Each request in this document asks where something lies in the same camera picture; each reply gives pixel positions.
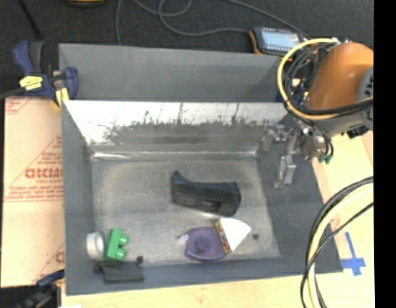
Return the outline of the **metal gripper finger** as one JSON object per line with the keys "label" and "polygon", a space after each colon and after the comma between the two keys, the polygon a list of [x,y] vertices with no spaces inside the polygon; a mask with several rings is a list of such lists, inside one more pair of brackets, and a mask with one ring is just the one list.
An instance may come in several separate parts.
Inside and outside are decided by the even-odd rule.
{"label": "metal gripper finger", "polygon": [[283,156],[291,158],[295,154],[295,131],[294,129],[286,130],[284,125],[267,126],[265,134],[259,141],[257,158],[264,160],[266,152],[269,151],[273,144],[285,144]]}
{"label": "metal gripper finger", "polygon": [[283,156],[280,157],[278,178],[274,183],[276,188],[285,187],[293,183],[294,174],[297,168],[297,165],[293,161],[293,157],[296,153],[296,141],[296,139],[290,139]]}

